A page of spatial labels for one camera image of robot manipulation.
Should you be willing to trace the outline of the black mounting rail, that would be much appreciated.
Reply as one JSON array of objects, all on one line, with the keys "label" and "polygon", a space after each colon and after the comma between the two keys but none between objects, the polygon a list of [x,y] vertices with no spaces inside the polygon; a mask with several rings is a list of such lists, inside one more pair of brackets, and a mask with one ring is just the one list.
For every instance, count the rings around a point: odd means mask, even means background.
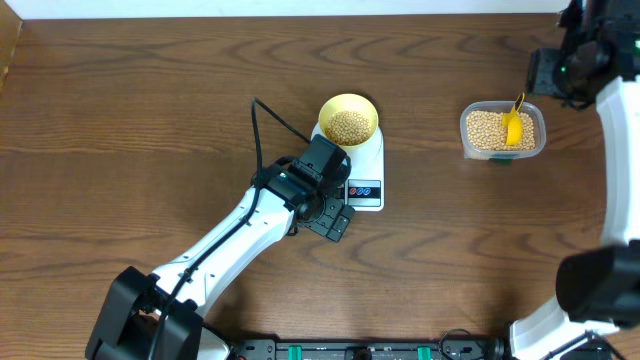
[{"label": "black mounting rail", "polygon": [[233,345],[230,360],[494,360],[502,340],[465,337],[426,342],[322,342],[252,339]]}]

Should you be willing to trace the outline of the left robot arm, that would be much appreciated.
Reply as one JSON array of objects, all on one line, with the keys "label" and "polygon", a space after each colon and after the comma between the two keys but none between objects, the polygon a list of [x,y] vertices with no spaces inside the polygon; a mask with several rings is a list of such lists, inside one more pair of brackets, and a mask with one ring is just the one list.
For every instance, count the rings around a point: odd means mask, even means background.
[{"label": "left robot arm", "polygon": [[229,345],[206,329],[205,316],[261,252],[298,227],[341,239],[354,210],[335,192],[350,170],[347,153],[321,135],[302,156],[260,168],[236,208],[193,247],[150,274],[130,266],[114,279],[86,358],[227,358]]}]

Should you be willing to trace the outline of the yellow bowl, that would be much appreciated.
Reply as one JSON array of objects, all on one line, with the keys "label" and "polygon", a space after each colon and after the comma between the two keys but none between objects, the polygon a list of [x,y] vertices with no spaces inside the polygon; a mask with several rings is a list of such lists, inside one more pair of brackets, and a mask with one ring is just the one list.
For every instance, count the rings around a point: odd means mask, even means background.
[{"label": "yellow bowl", "polygon": [[373,105],[373,103],[367,98],[365,98],[364,96],[352,94],[352,93],[346,93],[346,94],[336,95],[330,98],[321,107],[318,115],[318,127],[319,127],[319,133],[321,135],[328,138],[325,133],[328,120],[335,113],[341,112],[341,111],[357,111],[363,114],[366,118],[368,118],[372,126],[371,136],[375,131],[375,128],[379,127],[378,112],[375,106]]}]

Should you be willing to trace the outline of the soybeans pile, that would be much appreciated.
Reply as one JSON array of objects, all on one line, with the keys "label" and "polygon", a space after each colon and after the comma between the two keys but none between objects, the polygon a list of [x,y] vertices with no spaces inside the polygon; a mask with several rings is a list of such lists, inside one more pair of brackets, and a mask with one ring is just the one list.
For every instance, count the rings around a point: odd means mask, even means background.
[{"label": "soybeans pile", "polygon": [[502,125],[503,113],[472,111],[466,117],[467,133],[470,143],[480,150],[522,151],[536,147],[534,122],[526,113],[520,112],[523,122],[521,141],[515,146],[506,146],[506,129]]}]

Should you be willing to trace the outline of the soybeans in yellow bowl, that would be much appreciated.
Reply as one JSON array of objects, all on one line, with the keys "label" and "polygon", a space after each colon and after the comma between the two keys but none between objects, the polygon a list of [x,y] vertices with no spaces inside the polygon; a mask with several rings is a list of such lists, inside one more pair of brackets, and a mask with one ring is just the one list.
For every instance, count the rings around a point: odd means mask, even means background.
[{"label": "soybeans in yellow bowl", "polygon": [[342,146],[356,146],[371,136],[372,126],[368,118],[357,111],[335,113],[327,123],[326,135]]}]

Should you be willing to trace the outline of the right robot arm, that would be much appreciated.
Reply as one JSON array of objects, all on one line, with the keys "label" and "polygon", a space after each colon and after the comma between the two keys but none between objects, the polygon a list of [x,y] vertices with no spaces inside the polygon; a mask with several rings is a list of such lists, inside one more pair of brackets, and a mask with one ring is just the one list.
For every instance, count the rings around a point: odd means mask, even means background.
[{"label": "right robot arm", "polygon": [[526,92],[575,110],[595,107],[605,220],[599,248],[565,258],[554,296],[511,324],[510,359],[560,359],[639,324],[639,4],[572,0],[557,25],[562,44],[532,53]]}]

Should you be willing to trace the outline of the yellow measuring scoop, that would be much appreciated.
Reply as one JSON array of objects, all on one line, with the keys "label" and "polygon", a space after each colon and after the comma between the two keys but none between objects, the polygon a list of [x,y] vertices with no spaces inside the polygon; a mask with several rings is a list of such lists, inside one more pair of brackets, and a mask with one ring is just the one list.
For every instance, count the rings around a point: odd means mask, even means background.
[{"label": "yellow measuring scoop", "polygon": [[515,146],[521,139],[523,134],[523,122],[519,116],[519,111],[524,103],[525,93],[521,93],[514,102],[511,110],[503,115],[502,125],[506,129],[506,146]]}]

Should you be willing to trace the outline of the clear plastic container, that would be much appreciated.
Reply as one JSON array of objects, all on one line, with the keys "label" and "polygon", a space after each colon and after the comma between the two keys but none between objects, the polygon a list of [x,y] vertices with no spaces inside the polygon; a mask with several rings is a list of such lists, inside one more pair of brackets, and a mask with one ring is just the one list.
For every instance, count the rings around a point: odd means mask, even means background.
[{"label": "clear plastic container", "polygon": [[463,154],[474,160],[516,160],[538,155],[546,145],[546,126],[540,110],[524,102],[518,112],[522,123],[519,141],[509,145],[508,115],[513,101],[481,101],[469,105],[460,116]]}]

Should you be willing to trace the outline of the white digital kitchen scale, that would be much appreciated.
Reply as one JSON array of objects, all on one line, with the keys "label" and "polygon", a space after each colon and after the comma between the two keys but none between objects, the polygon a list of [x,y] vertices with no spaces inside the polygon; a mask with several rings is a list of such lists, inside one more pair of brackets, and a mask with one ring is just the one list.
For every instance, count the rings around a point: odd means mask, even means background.
[{"label": "white digital kitchen scale", "polygon": [[351,159],[351,172],[339,198],[359,212],[381,211],[385,205],[384,137],[380,127],[356,146],[342,146]]}]

